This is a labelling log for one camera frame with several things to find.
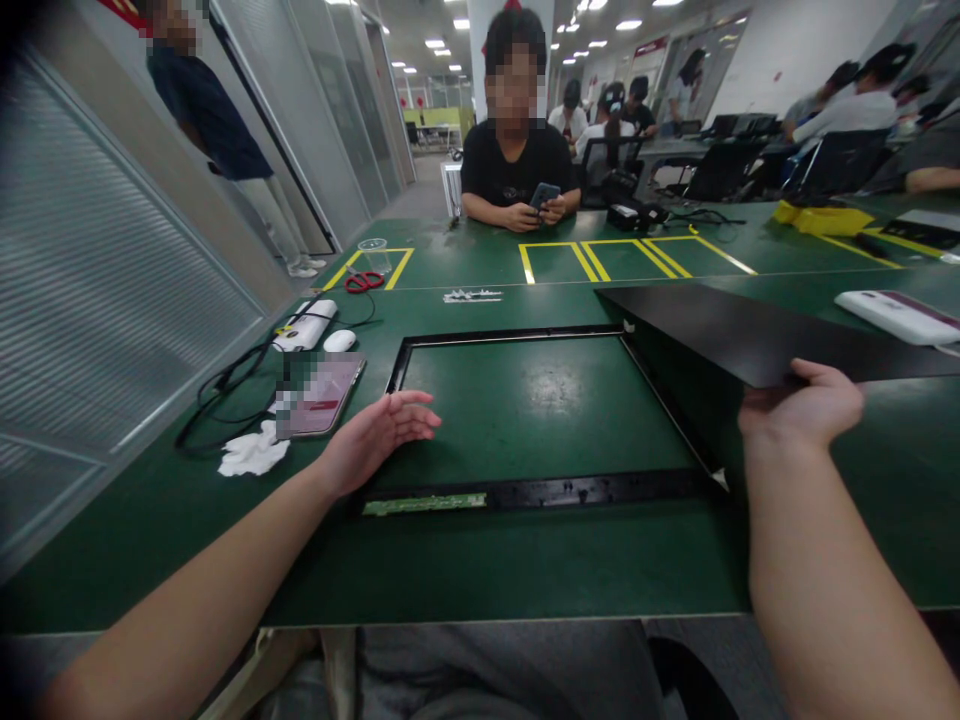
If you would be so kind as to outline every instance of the clear plastic cup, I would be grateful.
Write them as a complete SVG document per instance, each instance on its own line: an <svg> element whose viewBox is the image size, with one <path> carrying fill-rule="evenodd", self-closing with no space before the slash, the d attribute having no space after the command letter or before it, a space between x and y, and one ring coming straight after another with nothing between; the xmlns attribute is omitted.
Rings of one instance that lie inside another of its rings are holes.
<svg viewBox="0 0 960 720"><path fill-rule="evenodd" d="M362 240L357 248L363 251L364 257L370 262L370 269L381 275L393 270L390 264L390 253L387 252L387 241L383 238Z"/></svg>

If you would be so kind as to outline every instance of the black hair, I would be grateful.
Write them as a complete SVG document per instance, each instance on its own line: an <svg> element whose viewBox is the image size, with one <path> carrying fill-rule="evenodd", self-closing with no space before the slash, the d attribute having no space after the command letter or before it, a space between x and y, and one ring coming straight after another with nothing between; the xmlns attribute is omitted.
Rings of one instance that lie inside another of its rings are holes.
<svg viewBox="0 0 960 720"><path fill-rule="evenodd" d="M680 68L680 72L678 73L684 85L693 85L693 81L697 79L697 65L699 65L700 61L706 56L707 51L703 48L697 48L690 53L690 57L687 58L687 62Z"/></svg>
<svg viewBox="0 0 960 720"><path fill-rule="evenodd" d="M537 58L537 73L547 71L547 36L540 18L533 10L501 10L487 30L487 77L498 75L513 52L513 46L522 43Z"/></svg>
<svg viewBox="0 0 960 720"><path fill-rule="evenodd" d="M612 82L604 88L597 101L597 107L610 116L603 127L603 137L607 140L616 140L620 137L620 120L623 117L626 94L622 82ZM607 167L611 170L617 167L620 164L619 158L620 148L616 145L607 145Z"/></svg>
<svg viewBox="0 0 960 720"><path fill-rule="evenodd" d="M898 87L894 93L894 97L898 97L904 92L913 92L917 95L923 95L924 93L930 92L930 78L926 75L917 75L915 78L907 80L903 85Z"/></svg>
<svg viewBox="0 0 960 720"><path fill-rule="evenodd" d="M633 82L630 83L630 94L633 95L638 102L643 102L647 99L647 95L650 94L650 79L646 75L638 75L633 79Z"/></svg>
<svg viewBox="0 0 960 720"><path fill-rule="evenodd" d="M833 71L833 75L827 80L827 85L833 85L833 87L837 89L837 92L839 92L856 79L859 71L860 63L847 60L847 62Z"/></svg>
<svg viewBox="0 0 960 720"><path fill-rule="evenodd" d="M903 71L916 52L917 46L914 43L887 45L863 64L860 72L857 73L857 80L873 75L880 85L889 85L897 79L897 75Z"/></svg>
<svg viewBox="0 0 960 720"><path fill-rule="evenodd" d="M574 78L563 91L563 106L573 110L580 104L580 81Z"/></svg>

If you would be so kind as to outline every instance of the black t-shirt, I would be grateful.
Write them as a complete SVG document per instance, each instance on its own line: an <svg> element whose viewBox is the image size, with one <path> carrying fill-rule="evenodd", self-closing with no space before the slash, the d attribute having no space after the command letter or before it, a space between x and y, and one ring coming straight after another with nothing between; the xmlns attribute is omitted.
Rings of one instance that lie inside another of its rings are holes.
<svg viewBox="0 0 960 720"><path fill-rule="evenodd" d="M651 125L656 125L657 121L653 117L653 113L650 112L648 108L643 103L637 105L637 109L633 112L630 112L630 107L624 105L623 107L623 121L632 123L633 126L637 129L637 133L642 133Z"/></svg>
<svg viewBox="0 0 960 720"><path fill-rule="evenodd" d="M540 183L556 185L566 193L579 185L570 159L570 146L552 125L530 130L527 145L515 163L503 157L489 120L467 133L463 143L460 186L491 205L529 204Z"/></svg>

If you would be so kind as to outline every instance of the hand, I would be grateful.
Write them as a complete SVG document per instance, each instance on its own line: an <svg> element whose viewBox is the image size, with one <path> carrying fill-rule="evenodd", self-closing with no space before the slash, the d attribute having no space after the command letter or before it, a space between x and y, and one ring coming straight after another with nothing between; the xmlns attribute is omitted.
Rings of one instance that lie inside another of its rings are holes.
<svg viewBox="0 0 960 720"><path fill-rule="evenodd" d="M537 211L526 203L504 208L503 226L513 232L530 232L540 227Z"/></svg>
<svg viewBox="0 0 960 720"><path fill-rule="evenodd" d="M440 418L413 403L433 402L418 390L384 395L340 428L314 462L321 482L333 498L361 487L390 457L411 440L432 440Z"/></svg>
<svg viewBox="0 0 960 720"><path fill-rule="evenodd" d="M540 219L542 219L547 225L556 225L558 222L563 220L563 216L567 214L567 201L564 199L563 195L556 197L553 200L547 200L540 206Z"/></svg>
<svg viewBox="0 0 960 720"><path fill-rule="evenodd" d="M769 434L827 448L863 416L863 394L842 372L795 359L790 367L810 385L801 389L748 389L738 424L744 438Z"/></svg>

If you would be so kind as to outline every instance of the white computer mouse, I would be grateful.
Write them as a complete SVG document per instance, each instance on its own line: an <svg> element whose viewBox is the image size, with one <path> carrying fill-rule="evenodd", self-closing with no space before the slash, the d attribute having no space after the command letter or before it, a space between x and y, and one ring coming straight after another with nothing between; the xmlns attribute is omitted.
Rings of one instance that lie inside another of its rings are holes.
<svg viewBox="0 0 960 720"><path fill-rule="evenodd" d="M346 352L353 347L357 336L350 330L337 330L323 341L325 352Z"/></svg>

